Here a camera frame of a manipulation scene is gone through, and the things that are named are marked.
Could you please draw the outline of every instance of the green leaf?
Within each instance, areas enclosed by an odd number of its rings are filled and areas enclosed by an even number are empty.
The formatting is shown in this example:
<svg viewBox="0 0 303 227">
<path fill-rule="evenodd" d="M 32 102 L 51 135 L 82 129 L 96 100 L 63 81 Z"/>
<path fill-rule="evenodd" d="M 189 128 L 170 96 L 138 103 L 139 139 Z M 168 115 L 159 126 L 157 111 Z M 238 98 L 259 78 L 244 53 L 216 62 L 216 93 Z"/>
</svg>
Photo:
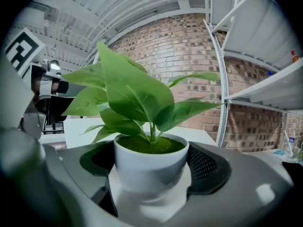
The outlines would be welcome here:
<svg viewBox="0 0 303 227">
<path fill-rule="evenodd" d="M 101 63 L 84 67 L 72 73 L 62 75 L 62 77 L 74 84 L 105 88 Z"/>
<path fill-rule="evenodd" d="M 168 131 L 186 119 L 189 119 L 192 116 L 195 116 L 203 111 L 219 107 L 220 105 L 221 104 L 188 100 L 175 103 L 174 106 L 167 107 L 158 114 L 156 121 L 157 129 L 161 132 Z"/>
<path fill-rule="evenodd" d="M 126 118 L 154 122 L 159 111 L 174 103 L 170 89 L 131 66 L 98 43 L 110 108 Z"/>
<path fill-rule="evenodd" d="M 216 73 L 213 73 L 213 72 L 203 72 L 203 73 L 187 75 L 187 76 L 183 76 L 183 77 L 180 77 L 180 78 L 174 80 L 169 85 L 169 87 L 172 87 L 172 86 L 178 84 L 179 82 L 183 81 L 186 78 L 200 78 L 200 79 L 206 79 L 206 80 L 210 80 L 210 81 L 216 81 L 217 78 L 218 78 L 218 75 Z"/>
<path fill-rule="evenodd" d="M 89 127 L 84 131 L 83 134 L 86 134 L 86 133 L 88 133 L 88 132 L 93 131 L 94 129 L 97 129 L 97 128 L 100 128 L 100 127 L 103 127 L 103 126 L 105 126 L 105 124 L 89 126 Z"/>
<path fill-rule="evenodd" d="M 141 70 L 141 71 L 143 71 L 144 73 L 147 74 L 146 69 L 142 65 L 134 62 L 132 59 L 128 58 L 126 55 L 122 55 L 122 54 L 118 54 L 118 55 L 121 56 L 127 62 L 129 62 L 131 65 L 133 65 L 134 67 L 136 67 L 137 69 L 139 69 L 139 70 Z"/>
<path fill-rule="evenodd" d="M 185 101 L 200 101 L 203 98 L 205 98 L 205 97 L 204 96 L 203 97 L 192 97 L 192 98 L 186 99 Z"/>
<path fill-rule="evenodd" d="M 95 143 L 99 140 L 102 140 L 103 138 L 116 133 L 115 131 L 111 130 L 107 126 L 104 126 L 101 130 L 99 130 L 98 134 L 96 135 L 95 139 L 92 141 L 92 143 Z"/>
<path fill-rule="evenodd" d="M 100 116 L 107 127 L 126 135 L 138 135 L 141 132 L 140 124 L 117 114 L 108 104 L 99 105 Z"/>
<path fill-rule="evenodd" d="M 87 87 L 77 94 L 62 116 L 95 116 L 99 114 L 97 105 L 104 102 L 107 102 L 107 96 L 103 89 Z"/>
</svg>

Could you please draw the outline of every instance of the white flower pot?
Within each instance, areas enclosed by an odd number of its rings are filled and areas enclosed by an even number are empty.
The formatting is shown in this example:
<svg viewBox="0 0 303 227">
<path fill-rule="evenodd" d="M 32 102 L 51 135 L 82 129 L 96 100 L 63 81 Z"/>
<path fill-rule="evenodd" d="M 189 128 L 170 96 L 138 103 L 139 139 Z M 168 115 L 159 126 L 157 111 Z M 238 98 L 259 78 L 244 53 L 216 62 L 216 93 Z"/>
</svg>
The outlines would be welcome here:
<svg viewBox="0 0 303 227">
<path fill-rule="evenodd" d="M 189 143 L 182 137 L 162 134 L 185 147 L 168 154 L 145 154 L 126 149 L 114 139 L 116 169 L 122 187 L 139 201 L 157 201 L 178 183 L 186 163 Z"/>
</svg>

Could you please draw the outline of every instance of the moss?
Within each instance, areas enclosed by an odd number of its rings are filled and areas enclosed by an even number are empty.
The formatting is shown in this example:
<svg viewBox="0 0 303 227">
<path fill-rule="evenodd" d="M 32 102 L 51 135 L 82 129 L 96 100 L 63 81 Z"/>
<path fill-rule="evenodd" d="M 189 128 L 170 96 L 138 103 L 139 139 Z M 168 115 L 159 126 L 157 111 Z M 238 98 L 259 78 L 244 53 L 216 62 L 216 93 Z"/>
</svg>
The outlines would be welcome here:
<svg viewBox="0 0 303 227">
<path fill-rule="evenodd" d="M 160 137 L 155 144 L 150 144 L 140 136 L 125 136 L 117 142 L 127 149 L 147 154 L 167 154 L 185 147 L 182 143 L 165 137 Z"/>
</svg>

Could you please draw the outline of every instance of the small bottle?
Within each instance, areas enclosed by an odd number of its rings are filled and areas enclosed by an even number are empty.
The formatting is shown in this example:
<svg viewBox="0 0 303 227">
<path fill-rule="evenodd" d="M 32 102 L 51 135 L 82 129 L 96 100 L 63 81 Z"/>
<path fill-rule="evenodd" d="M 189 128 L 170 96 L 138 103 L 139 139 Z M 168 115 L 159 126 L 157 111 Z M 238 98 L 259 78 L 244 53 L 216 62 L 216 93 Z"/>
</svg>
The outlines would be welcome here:
<svg viewBox="0 0 303 227">
<path fill-rule="evenodd" d="M 292 56 L 293 56 L 293 63 L 295 63 L 296 61 L 298 61 L 300 59 L 299 56 L 295 55 L 294 51 L 292 51 Z"/>
<path fill-rule="evenodd" d="M 285 156 L 292 158 L 294 157 L 294 141 L 295 141 L 295 133 L 292 133 L 288 138 L 288 147 L 285 151 Z"/>
<path fill-rule="evenodd" d="M 303 161 L 303 142 L 302 142 L 301 149 L 300 149 L 300 151 L 298 153 L 298 156 L 297 156 L 297 162 L 301 164 L 302 161 Z"/>
</svg>

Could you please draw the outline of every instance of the wall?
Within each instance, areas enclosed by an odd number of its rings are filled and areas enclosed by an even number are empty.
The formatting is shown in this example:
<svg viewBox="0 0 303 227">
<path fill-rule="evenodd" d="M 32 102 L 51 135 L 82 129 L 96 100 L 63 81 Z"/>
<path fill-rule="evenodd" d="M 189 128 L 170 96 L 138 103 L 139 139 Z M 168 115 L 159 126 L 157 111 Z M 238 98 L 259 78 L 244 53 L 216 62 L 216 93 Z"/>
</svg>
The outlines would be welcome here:
<svg viewBox="0 0 303 227">
<path fill-rule="evenodd" d="M 142 26 L 111 45 L 142 64 L 149 75 L 168 84 L 175 76 L 202 71 L 218 72 L 218 61 L 204 15 L 187 14 L 160 19 Z M 225 32 L 216 34 L 220 44 Z M 225 58 L 230 94 L 250 87 L 267 77 L 262 67 L 233 58 Z M 221 101 L 221 82 L 187 79 L 172 87 L 176 101 L 205 97 L 207 102 Z M 303 118 L 296 119 L 298 133 L 303 132 Z M 206 130 L 215 140 L 220 109 L 209 110 L 183 122 L 180 126 Z M 228 115 L 224 147 L 239 151 L 260 151 L 276 148 L 283 127 L 280 113 L 270 110 L 232 105 Z"/>
</svg>

